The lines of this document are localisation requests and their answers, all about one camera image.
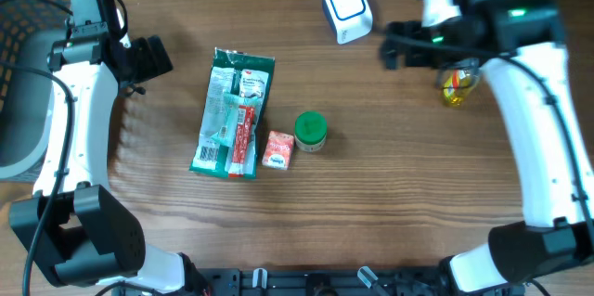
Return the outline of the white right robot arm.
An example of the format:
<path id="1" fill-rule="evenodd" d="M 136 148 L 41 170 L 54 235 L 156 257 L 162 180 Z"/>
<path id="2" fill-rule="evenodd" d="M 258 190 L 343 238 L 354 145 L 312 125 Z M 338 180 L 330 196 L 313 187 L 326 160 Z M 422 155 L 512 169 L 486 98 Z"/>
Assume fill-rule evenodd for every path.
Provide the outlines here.
<path id="1" fill-rule="evenodd" d="M 503 118 L 522 188 L 521 222 L 441 262 L 445 295 L 510 289 L 593 261 L 593 170 L 570 91 L 555 0 L 422 0 L 419 28 L 391 30 L 422 65 L 478 70 Z"/>

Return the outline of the green lid jar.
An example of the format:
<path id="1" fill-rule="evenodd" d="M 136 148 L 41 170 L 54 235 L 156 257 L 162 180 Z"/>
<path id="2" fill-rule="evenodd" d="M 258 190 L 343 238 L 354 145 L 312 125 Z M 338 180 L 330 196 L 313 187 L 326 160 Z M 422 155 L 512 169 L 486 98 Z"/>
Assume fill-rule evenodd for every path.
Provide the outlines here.
<path id="1" fill-rule="evenodd" d="M 326 118 L 316 111 L 306 111 L 295 121 L 294 136 L 297 147 L 305 152 L 320 151 L 327 139 Z"/>

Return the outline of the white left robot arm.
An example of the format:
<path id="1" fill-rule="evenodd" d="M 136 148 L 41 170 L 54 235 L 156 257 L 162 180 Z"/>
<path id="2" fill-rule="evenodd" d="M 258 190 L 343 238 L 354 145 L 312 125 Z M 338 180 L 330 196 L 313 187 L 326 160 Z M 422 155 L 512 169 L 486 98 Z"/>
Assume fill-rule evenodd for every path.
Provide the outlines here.
<path id="1" fill-rule="evenodd" d="M 22 291 L 38 269 L 54 287 L 97 287 L 100 294 L 207 295 L 189 258 L 148 245 L 141 224 L 111 193 L 110 118 L 118 96 L 173 65 L 157 36 L 127 40 L 122 0 L 71 0 L 66 35 L 48 54 L 52 83 L 45 163 L 29 199 L 9 210 L 26 249 Z"/>

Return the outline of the yellow oil bottle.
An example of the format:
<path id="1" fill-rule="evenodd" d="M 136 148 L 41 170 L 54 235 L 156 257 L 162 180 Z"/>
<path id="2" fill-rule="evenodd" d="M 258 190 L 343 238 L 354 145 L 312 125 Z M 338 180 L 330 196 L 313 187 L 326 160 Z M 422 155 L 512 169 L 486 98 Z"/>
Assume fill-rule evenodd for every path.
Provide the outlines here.
<path id="1" fill-rule="evenodd" d="M 458 107 L 479 83 L 480 77 L 470 69 L 454 70 L 442 86 L 442 100 L 448 107 Z"/>

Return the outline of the red small carton box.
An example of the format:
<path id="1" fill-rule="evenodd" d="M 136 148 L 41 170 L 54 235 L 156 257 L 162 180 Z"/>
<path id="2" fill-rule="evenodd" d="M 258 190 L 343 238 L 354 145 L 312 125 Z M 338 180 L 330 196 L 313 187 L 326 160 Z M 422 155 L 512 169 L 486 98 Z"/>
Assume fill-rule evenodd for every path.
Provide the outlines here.
<path id="1" fill-rule="evenodd" d="M 262 164 L 265 167 L 287 170 L 294 149 L 294 137 L 278 131 L 271 131 L 265 146 Z"/>

